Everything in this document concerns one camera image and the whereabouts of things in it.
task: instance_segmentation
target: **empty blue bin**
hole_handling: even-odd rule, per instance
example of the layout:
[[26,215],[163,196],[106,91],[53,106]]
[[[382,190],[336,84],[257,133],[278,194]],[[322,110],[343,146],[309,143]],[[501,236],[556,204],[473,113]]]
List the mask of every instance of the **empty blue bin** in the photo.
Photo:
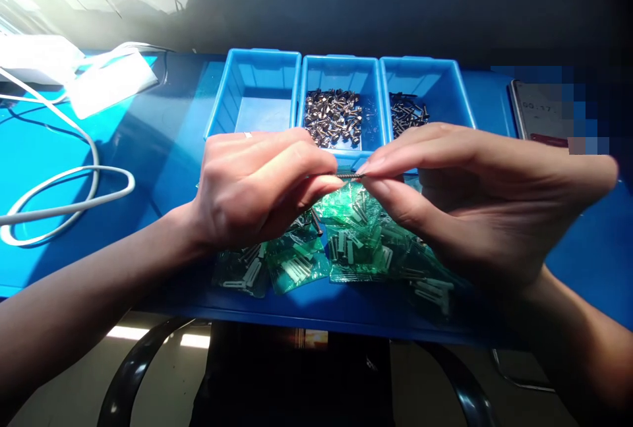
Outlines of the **empty blue bin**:
[[361,141],[358,146],[353,147],[350,140],[339,140],[332,149],[339,162],[351,165],[352,162],[364,161],[371,152],[386,143],[378,59],[351,55],[305,56],[301,70],[297,126],[302,127],[304,123],[305,98],[308,92],[317,89],[342,89],[359,94],[358,105],[363,108]]
[[230,132],[280,132],[294,125],[301,54],[229,51],[205,138]]
[[431,116],[429,122],[476,128],[462,74],[455,60],[383,57],[380,59],[380,72],[387,142],[394,139],[389,93],[415,94],[417,105],[426,104]]

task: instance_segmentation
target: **forearm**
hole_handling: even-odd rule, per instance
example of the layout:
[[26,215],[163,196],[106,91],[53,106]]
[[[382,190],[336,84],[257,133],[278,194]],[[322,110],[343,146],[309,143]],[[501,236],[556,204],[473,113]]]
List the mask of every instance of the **forearm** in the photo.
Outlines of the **forearm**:
[[631,415],[633,333],[547,268],[530,288],[501,305],[578,420],[594,424]]
[[0,401],[30,393],[84,356],[129,308],[200,251],[173,210],[0,304]]

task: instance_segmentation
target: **chair leg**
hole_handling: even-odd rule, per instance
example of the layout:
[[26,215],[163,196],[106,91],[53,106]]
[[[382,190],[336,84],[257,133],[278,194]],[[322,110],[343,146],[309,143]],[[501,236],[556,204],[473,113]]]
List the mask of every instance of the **chair leg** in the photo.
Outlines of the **chair leg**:
[[499,375],[504,378],[507,382],[514,384],[516,387],[520,387],[521,389],[527,389],[528,391],[538,391],[538,392],[549,392],[556,393],[556,390],[552,387],[550,383],[543,383],[540,381],[531,381],[519,378],[512,378],[508,376],[504,370],[501,368],[501,361],[499,360],[499,353],[496,349],[490,350],[490,357],[493,360],[493,364],[497,369]]
[[193,320],[171,318],[138,340],[112,378],[101,405],[97,427],[123,427],[130,424],[136,393],[154,356],[169,335]]
[[416,343],[433,356],[444,370],[462,406],[468,427],[498,426],[492,404],[462,360],[442,345],[420,341]]

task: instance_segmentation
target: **hand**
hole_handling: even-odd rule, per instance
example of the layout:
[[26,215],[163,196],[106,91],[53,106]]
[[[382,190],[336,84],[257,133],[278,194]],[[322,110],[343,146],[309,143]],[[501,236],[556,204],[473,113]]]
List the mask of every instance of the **hand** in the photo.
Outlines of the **hand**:
[[190,234],[211,250],[244,248],[281,236],[297,216],[343,182],[336,158],[300,128],[219,134],[206,141]]
[[[419,169],[422,195],[396,177]],[[411,128],[359,169],[367,190],[439,260],[480,288],[533,283],[580,213],[615,185],[609,156],[434,123]]]

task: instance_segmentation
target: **white power cable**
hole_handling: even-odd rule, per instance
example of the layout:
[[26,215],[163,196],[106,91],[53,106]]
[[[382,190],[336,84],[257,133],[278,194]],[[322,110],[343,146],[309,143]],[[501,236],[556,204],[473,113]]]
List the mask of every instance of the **white power cable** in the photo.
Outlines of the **white power cable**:
[[[133,49],[148,48],[148,49],[159,49],[163,51],[168,51],[167,49],[156,47],[148,43],[138,43],[138,42],[122,43],[121,45],[116,47],[113,51],[94,57],[94,60],[93,60],[94,62],[92,66],[86,71],[86,73],[90,72],[92,69],[98,69],[98,68],[103,67],[106,63],[111,61],[113,58],[125,55],[126,54],[125,50],[128,48],[133,48]],[[62,121],[64,121],[70,127],[72,127],[77,132],[79,132],[86,139],[88,145],[90,146],[90,151],[92,152],[92,161],[93,161],[93,165],[85,165],[83,167],[77,167],[77,168],[62,172],[58,175],[55,175],[54,177],[48,179],[47,181],[40,183],[38,186],[35,186],[31,190],[29,190],[27,193],[25,193],[20,199],[18,199],[18,201],[15,202],[15,204],[11,207],[11,209],[5,216],[0,216],[0,239],[2,241],[4,241],[5,243],[11,246],[28,246],[31,244],[36,244],[37,242],[41,242],[45,239],[48,239],[62,232],[68,226],[72,225],[85,210],[88,210],[90,208],[93,208],[103,203],[116,200],[118,198],[122,198],[128,195],[134,189],[135,187],[134,175],[132,175],[130,172],[124,169],[109,167],[106,165],[100,165],[99,153],[91,137],[83,129],[81,129],[75,122],[73,122],[70,118],[68,118],[66,114],[63,114],[60,110],[58,110],[58,108],[55,107],[55,103],[61,102],[65,98],[65,94],[57,98],[55,101],[49,101],[46,98],[44,98],[40,93],[38,93],[33,88],[31,88],[29,85],[20,81],[18,78],[11,75],[7,71],[3,70],[2,68],[0,68],[0,74],[4,76],[5,78],[7,78],[8,80],[10,80],[11,82],[20,86],[22,89],[24,89],[28,93],[31,93],[35,97],[33,102],[38,102],[45,105]],[[20,210],[24,207],[24,205],[35,195],[45,190],[46,188],[50,187],[53,183],[58,182],[61,179],[64,179],[65,177],[72,175],[73,173],[77,173],[84,170],[93,170],[93,172],[92,172],[92,184],[90,185],[88,196],[83,202],[69,204],[66,206],[59,206],[57,208],[50,208],[47,210],[36,210],[36,211],[31,211],[31,212],[20,213]],[[95,198],[94,195],[97,192],[97,187],[99,185],[99,172],[101,170],[115,171],[115,172],[124,174],[128,180],[127,186],[123,190]],[[16,225],[18,223],[24,223],[27,221],[35,221],[37,219],[44,219],[44,218],[53,217],[53,216],[71,214],[71,213],[74,213],[74,214],[70,218],[68,218],[68,220],[64,221],[60,226],[58,226],[54,230],[42,236],[34,237],[31,239],[18,240],[18,239],[15,239],[13,235],[11,234],[12,225]]]

